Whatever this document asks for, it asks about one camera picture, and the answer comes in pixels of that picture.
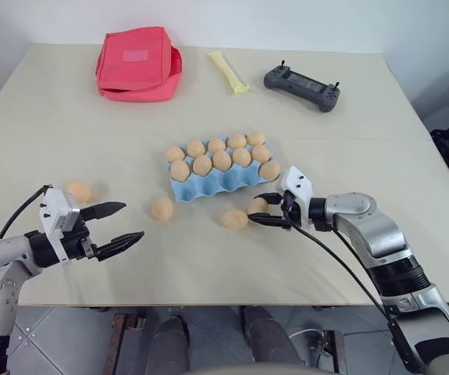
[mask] white table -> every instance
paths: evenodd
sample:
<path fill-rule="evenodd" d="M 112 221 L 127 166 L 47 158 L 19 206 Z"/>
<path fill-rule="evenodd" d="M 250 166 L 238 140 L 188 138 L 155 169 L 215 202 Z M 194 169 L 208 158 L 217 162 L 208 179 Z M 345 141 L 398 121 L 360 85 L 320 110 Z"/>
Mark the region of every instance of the white table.
<path fill-rule="evenodd" d="M 163 152 L 189 138 L 263 130 L 283 167 L 311 179 L 317 196 L 361 191 L 404 231 L 429 279 L 449 301 L 449 171 L 381 55 L 223 50 L 251 90 L 233 96 L 206 56 L 182 48 L 174 98 L 110 102 L 94 85 L 98 45 L 34 45 L 0 92 L 0 227 L 42 184 L 93 184 L 96 202 L 127 207 L 90 222 L 99 245 L 145 230 L 104 262 L 53 266 L 23 287 L 24 305 L 362 304 L 368 299 L 322 249 L 294 232 L 257 225 L 235 232 L 219 218 L 246 209 L 275 184 L 177 204 L 170 223 L 150 217 L 170 195 Z M 281 59 L 341 95 L 330 113 L 262 86 Z M 8 235 L 41 229 L 29 208 Z M 371 282 L 332 234 L 317 234 Z"/>

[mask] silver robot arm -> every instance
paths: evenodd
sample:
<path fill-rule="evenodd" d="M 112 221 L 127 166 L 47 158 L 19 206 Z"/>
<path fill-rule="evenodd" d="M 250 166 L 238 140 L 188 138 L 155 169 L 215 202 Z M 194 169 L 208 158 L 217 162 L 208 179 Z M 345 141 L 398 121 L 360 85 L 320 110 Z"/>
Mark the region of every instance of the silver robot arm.
<path fill-rule="evenodd" d="M 269 203 L 282 202 L 289 220 L 261 213 L 249 217 L 285 229 L 292 223 L 300 226 L 302 219 L 312 220 L 316 230 L 346 234 L 379 292 L 406 368 L 413 373 L 449 371 L 449 307 L 427 279 L 397 224 L 377 209 L 375 200 L 360 193 L 312 198 L 310 181 L 293 166 L 283 174 L 280 190 L 283 195 L 260 196 Z"/>
<path fill-rule="evenodd" d="M 87 257 L 102 261 L 123 252 L 144 235 L 144 232 L 124 234 L 101 247 L 91 243 L 85 222 L 112 215 L 125 207 L 123 203 L 107 202 L 80 209 L 72 195 L 48 188 L 40 207 L 44 233 L 35 230 L 0 239 L 0 374 L 6 372 L 6 349 L 20 290 L 26 280 L 45 267 L 71 259 Z"/>

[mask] blue egg carton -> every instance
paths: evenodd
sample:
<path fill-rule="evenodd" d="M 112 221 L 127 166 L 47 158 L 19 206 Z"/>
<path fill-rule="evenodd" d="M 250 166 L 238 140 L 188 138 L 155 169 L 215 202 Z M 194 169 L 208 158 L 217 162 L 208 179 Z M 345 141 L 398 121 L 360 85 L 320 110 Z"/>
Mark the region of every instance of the blue egg carton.
<path fill-rule="evenodd" d="M 227 144 L 227 138 L 221 138 Z M 201 141 L 207 149 L 208 140 Z M 186 153 L 186 145 L 180 146 L 184 153 Z M 247 144 L 245 148 L 251 152 L 252 146 Z M 232 156 L 233 149 L 226 148 L 226 152 Z M 207 151 L 205 153 L 211 160 L 214 155 L 213 152 Z M 170 178 L 170 184 L 172 190 L 176 196 L 177 202 L 190 202 L 193 199 L 200 197 L 212 197 L 221 191 L 235 191 L 245 186 L 255 186 L 268 182 L 267 179 L 258 175 L 258 170 L 261 167 L 261 163 L 257 160 L 252 160 L 249 166 L 243 167 L 236 163 L 226 171 L 223 172 L 217 168 L 212 168 L 207 176 L 199 176 L 193 173 L 193 161 L 194 158 L 186 156 L 184 162 L 188 164 L 191 170 L 190 176 L 184 182 L 179 182 Z"/>

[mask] egg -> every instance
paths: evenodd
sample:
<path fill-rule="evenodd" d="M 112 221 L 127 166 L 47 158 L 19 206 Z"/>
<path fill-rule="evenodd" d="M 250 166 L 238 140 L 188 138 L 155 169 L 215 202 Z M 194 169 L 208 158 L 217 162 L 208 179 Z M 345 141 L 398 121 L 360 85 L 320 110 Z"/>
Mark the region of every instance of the egg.
<path fill-rule="evenodd" d="M 181 147 L 170 146 L 165 150 L 165 157 L 169 163 L 174 163 L 176 160 L 184 160 L 186 156 Z"/>
<path fill-rule="evenodd" d="M 252 157 L 250 156 L 250 152 L 248 152 L 243 147 L 235 148 L 233 151 L 233 163 L 238 164 L 239 166 L 249 166 L 252 161 Z"/>
<path fill-rule="evenodd" d="M 247 143 L 250 146 L 263 145 L 265 142 L 265 135 L 261 131 L 252 131 L 247 136 Z"/>
<path fill-rule="evenodd" d="M 212 164 L 218 170 L 222 170 L 223 172 L 226 172 L 231 167 L 230 154 L 228 154 L 224 150 L 219 150 L 212 157 Z"/>
<path fill-rule="evenodd" d="M 169 197 L 159 197 L 151 207 L 153 217 L 159 221 L 167 221 L 174 214 L 174 204 Z"/>
<path fill-rule="evenodd" d="M 190 167 L 183 160 L 176 160 L 170 166 L 170 176 L 179 182 L 184 182 L 190 176 Z"/>
<path fill-rule="evenodd" d="M 220 138 L 214 138 L 214 139 L 211 139 L 210 142 L 208 143 L 207 149 L 210 152 L 217 152 L 219 150 L 225 150 L 226 143 Z"/>
<path fill-rule="evenodd" d="M 252 158 L 261 163 L 269 160 L 269 149 L 264 145 L 256 145 L 252 149 Z"/>
<path fill-rule="evenodd" d="M 212 169 L 212 161 L 207 155 L 200 155 L 193 161 L 193 172 L 198 176 L 206 176 Z"/>
<path fill-rule="evenodd" d="M 272 160 L 265 162 L 258 170 L 258 175 L 264 177 L 267 181 L 273 181 L 280 175 L 280 164 Z"/>
<path fill-rule="evenodd" d="M 261 197 L 254 199 L 247 209 L 248 215 L 252 213 L 263 213 L 263 212 L 264 213 L 269 212 L 269 205 L 268 202 Z"/>
<path fill-rule="evenodd" d="M 186 143 L 186 152 L 192 158 L 205 154 L 205 146 L 199 139 L 191 139 Z"/>
<path fill-rule="evenodd" d="M 66 191 L 73 194 L 78 203 L 87 203 L 92 199 L 91 186 L 83 181 L 70 181 L 66 185 Z"/>
<path fill-rule="evenodd" d="M 244 229 L 248 225 L 248 216 L 240 209 L 230 209 L 224 213 L 222 223 L 229 229 Z"/>
<path fill-rule="evenodd" d="M 227 146 L 231 148 L 245 147 L 247 140 L 241 134 L 235 134 L 227 140 Z"/>

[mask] black controller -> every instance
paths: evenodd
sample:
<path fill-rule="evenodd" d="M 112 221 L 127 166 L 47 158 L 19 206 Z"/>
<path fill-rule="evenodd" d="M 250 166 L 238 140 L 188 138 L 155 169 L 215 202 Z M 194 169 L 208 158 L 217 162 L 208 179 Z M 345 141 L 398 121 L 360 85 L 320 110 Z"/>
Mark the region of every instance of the black controller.
<path fill-rule="evenodd" d="M 284 65 L 285 60 L 281 65 L 277 66 L 264 76 L 264 86 L 267 88 L 280 88 L 288 91 L 301 98 L 318 105 L 321 112 L 330 112 L 337 104 L 340 90 L 337 87 L 339 83 L 322 84 L 317 80 L 307 78 L 299 73 L 290 70 L 289 66 Z"/>

